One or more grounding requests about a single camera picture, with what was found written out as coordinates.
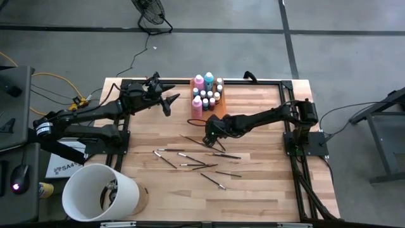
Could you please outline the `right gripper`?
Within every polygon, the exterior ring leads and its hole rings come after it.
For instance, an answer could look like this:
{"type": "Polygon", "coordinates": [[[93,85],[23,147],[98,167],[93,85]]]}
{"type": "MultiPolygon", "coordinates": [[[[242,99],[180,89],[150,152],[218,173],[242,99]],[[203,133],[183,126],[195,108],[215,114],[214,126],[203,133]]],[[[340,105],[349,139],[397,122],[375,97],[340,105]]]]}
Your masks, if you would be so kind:
{"type": "Polygon", "coordinates": [[[202,141],[207,147],[211,147],[211,137],[214,136],[214,141],[221,146],[218,137],[216,136],[236,136],[236,133],[232,130],[235,123],[235,116],[225,115],[223,118],[218,118],[216,115],[211,115],[207,119],[207,135],[203,137],[202,141]]]}

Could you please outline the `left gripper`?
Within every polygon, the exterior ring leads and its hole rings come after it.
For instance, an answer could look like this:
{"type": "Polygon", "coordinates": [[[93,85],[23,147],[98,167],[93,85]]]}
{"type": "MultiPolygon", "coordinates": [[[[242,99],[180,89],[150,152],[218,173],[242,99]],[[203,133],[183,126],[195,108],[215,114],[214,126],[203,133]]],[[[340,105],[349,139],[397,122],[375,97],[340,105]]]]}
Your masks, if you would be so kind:
{"type": "MultiPolygon", "coordinates": [[[[166,92],[173,89],[175,85],[172,84],[160,84],[162,92],[166,92]]],[[[141,84],[133,81],[124,81],[121,83],[121,104],[124,110],[144,110],[154,105],[161,105],[163,113],[166,117],[171,115],[171,104],[180,96],[180,94],[174,94],[168,96],[165,99],[161,94],[153,96],[148,93],[147,84],[141,84]]]]}

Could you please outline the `dark paintbrush gold ferrule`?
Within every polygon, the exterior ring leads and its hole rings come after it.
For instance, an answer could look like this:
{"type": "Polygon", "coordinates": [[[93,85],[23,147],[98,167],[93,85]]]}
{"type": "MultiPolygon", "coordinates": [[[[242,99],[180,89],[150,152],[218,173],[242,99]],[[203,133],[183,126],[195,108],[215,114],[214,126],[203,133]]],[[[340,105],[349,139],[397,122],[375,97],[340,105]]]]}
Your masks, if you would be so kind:
{"type": "Polygon", "coordinates": [[[237,175],[237,174],[231,174],[231,173],[226,173],[226,172],[220,172],[220,171],[209,171],[211,173],[216,173],[216,174],[222,174],[222,175],[229,175],[232,177],[242,177],[241,175],[237,175]]]}
{"type": "Polygon", "coordinates": [[[215,167],[215,166],[218,166],[218,164],[211,164],[211,165],[205,165],[205,166],[201,166],[201,167],[197,167],[197,168],[192,168],[192,169],[190,169],[188,171],[200,170],[200,169],[203,169],[203,168],[211,168],[211,167],[215,167]]]}
{"type": "Polygon", "coordinates": [[[241,157],[238,157],[238,156],[225,155],[225,154],[211,153],[211,154],[206,154],[206,155],[208,155],[208,156],[223,157],[223,158],[230,158],[230,159],[237,159],[237,160],[240,160],[240,159],[241,159],[241,157]]]}

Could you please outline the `large teal paint bottle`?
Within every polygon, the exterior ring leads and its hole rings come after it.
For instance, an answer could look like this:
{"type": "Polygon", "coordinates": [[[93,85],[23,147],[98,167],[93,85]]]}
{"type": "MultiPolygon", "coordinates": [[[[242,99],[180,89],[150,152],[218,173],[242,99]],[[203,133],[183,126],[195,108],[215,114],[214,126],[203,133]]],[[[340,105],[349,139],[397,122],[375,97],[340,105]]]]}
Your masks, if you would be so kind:
{"type": "Polygon", "coordinates": [[[212,91],[213,90],[213,84],[214,84],[214,79],[215,77],[211,72],[207,72],[204,76],[204,89],[206,92],[212,91]]]}

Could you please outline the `orange translucent plastic bin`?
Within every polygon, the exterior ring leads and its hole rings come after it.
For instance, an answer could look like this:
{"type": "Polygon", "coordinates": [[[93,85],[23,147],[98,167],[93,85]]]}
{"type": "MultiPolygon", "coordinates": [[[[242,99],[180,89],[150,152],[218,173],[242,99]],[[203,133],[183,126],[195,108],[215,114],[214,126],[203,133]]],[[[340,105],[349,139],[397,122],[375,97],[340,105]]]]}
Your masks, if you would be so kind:
{"type": "MultiPolygon", "coordinates": [[[[190,117],[192,118],[192,100],[195,98],[193,96],[192,90],[194,87],[194,79],[190,80],[190,117]]],[[[198,120],[207,120],[211,115],[216,115],[218,118],[223,118],[223,116],[227,113],[227,102],[226,102],[226,96],[225,96],[225,90],[222,90],[222,94],[220,95],[220,103],[215,106],[215,109],[213,111],[202,111],[202,117],[198,120]]]]}

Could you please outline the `black floor fan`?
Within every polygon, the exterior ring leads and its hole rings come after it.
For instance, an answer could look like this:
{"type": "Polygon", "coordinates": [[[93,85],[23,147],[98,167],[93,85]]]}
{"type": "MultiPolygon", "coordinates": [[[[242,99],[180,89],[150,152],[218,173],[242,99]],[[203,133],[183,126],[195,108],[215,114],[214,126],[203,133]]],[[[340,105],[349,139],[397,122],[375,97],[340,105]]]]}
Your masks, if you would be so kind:
{"type": "Polygon", "coordinates": [[[140,17],[137,21],[138,27],[141,31],[147,33],[148,35],[161,35],[170,34],[173,31],[173,26],[166,19],[165,10],[161,0],[130,0],[131,3],[140,13],[140,17]],[[160,30],[154,28],[147,28],[147,26],[142,26],[141,22],[147,20],[153,25],[161,25],[166,23],[170,28],[168,30],[160,30]]]}

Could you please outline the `black diagonal desk bar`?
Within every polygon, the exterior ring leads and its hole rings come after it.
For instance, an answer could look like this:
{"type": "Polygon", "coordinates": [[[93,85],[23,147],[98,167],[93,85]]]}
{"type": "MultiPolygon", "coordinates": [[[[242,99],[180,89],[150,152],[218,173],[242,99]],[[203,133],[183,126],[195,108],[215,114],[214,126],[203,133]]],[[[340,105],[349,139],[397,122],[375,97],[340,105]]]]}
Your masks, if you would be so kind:
{"type": "Polygon", "coordinates": [[[41,139],[37,136],[36,131],[33,129],[28,129],[27,143],[39,143],[40,148],[44,151],[58,155],[80,165],[83,165],[86,162],[84,154],[80,151],[77,151],[76,149],[73,149],[65,144],[61,144],[58,141],[47,141],[45,139],[41,139]]]}

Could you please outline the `white sign board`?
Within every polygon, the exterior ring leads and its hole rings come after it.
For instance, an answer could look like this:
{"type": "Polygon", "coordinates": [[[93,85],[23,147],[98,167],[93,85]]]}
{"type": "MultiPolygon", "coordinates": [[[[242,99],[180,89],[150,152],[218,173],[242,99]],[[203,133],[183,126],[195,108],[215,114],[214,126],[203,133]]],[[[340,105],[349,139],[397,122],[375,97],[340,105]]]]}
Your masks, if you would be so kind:
{"type": "MultiPolygon", "coordinates": [[[[85,145],[78,141],[61,141],[61,144],[67,145],[81,153],[85,152],[85,145]]],[[[58,155],[52,154],[47,167],[47,179],[61,179],[71,177],[83,165],[64,159],[58,155]]]]}

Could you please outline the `dark grey equipment case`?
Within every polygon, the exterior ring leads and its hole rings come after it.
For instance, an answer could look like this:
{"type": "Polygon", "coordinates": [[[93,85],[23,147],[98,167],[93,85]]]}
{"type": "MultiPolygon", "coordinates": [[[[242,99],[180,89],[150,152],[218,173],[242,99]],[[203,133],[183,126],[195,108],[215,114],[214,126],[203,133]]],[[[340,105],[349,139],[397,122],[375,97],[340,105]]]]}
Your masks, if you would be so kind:
{"type": "Polygon", "coordinates": [[[17,148],[28,141],[31,66],[0,70],[0,151],[17,148]]]}

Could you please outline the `yellow blue can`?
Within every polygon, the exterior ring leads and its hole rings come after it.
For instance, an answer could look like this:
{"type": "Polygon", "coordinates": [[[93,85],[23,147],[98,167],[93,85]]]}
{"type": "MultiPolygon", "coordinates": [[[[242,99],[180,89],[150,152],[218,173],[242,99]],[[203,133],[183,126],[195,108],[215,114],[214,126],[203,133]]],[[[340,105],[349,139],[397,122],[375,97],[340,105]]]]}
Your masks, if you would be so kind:
{"type": "Polygon", "coordinates": [[[39,183],[39,198],[46,199],[50,197],[54,192],[54,186],[49,183],[40,182],[39,183]]]}

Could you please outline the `black metal stand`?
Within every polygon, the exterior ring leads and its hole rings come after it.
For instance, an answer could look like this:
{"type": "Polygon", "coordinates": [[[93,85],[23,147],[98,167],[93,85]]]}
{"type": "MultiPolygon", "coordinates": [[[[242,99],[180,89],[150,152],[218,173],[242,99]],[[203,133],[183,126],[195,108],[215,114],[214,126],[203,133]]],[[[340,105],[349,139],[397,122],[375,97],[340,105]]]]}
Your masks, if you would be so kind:
{"type": "Polygon", "coordinates": [[[371,130],[385,174],[370,179],[370,184],[405,181],[397,155],[405,156],[405,87],[390,92],[385,99],[372,104],[349,119],[353,125],[366,120],[371,130]]]}

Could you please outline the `black computer mouse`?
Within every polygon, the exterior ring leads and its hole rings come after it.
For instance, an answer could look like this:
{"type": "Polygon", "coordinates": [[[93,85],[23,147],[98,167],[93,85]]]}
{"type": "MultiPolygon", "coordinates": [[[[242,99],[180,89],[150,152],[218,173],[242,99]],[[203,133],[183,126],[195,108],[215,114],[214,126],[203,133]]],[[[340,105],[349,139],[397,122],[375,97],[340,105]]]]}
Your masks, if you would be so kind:
{"type": "Polygon", "coordinates": [[[21,164],[15,167],[10,176],[10,187],[14,194],[23,194],[30,187],[29,165],[21,164]]]}

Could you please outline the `black side desk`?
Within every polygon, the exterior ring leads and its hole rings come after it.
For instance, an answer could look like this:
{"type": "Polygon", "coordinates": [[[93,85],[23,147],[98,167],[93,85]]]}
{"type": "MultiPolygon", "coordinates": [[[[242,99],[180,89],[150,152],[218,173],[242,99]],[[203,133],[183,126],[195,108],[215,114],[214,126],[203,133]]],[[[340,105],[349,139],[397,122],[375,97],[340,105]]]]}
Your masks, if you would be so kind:
{"type": "Polygon", "coordinates": [[[35,221],[39,215],[38,143],[0,152],[0,225],[35,221]],[[19,165],[28,167],[28,189],[23,194],[12,192],[11,174],[19,165]]]}

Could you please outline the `silver bracket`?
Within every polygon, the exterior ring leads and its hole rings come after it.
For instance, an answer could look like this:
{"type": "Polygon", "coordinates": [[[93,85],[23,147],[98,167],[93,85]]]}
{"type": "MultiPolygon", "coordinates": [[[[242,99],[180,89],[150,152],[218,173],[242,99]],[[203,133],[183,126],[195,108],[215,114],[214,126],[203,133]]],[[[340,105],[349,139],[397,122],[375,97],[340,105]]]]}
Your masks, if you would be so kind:
{"type": "Polygon", "coordinates": [[[102,222],[99,228],[134,228],[137,227],[136,221],[118,221],[118,222],[102,222]]]}
{"type": "Polygon", "coordinates": [[[313,225],[306,223],[279,222],[277,228],[313,228],[313,225]]]}

